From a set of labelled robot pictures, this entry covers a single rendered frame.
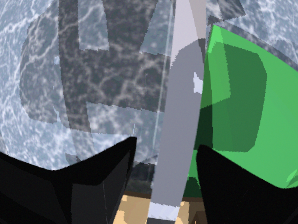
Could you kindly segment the grey golf putter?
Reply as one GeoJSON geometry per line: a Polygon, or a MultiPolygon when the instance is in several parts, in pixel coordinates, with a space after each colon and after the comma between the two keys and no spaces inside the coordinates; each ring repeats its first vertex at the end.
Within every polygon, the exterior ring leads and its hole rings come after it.
{"type": "Polygon", "coordinates": [[[174,224],[192,164],[204,80],[206,0],[177,0],[168,91],[146,224],[174,224]]]}

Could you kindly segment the green putting mat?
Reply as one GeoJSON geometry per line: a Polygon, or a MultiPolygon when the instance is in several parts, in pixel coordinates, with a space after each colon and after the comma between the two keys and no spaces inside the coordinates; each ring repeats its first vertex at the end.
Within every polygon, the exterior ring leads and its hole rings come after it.
{"type": "Polygon", "coordinates": [[[184,197],[202,197],[200,145],[279,188],[298,186],[298,72],[213,24],[184,197]]]}

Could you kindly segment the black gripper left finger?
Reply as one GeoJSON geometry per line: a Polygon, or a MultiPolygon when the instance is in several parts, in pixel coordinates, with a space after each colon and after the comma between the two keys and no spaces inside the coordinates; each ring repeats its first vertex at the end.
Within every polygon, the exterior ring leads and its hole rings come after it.
{"type": "Polygon", "coordinates": [[[136,151],[129,136],[57,171],[0,152],[0,192],[56,224],[113,224],[136,151]]]}

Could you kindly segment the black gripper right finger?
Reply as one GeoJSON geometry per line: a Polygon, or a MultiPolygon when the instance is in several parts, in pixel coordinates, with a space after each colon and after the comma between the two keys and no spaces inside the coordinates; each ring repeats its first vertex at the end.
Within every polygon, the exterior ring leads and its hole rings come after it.
{"type": "Polygon", "coordinates": [[[298,186],[277,188],[208,145],[196,164],[208,224],[289,224],[298,214],[298,186]]]}

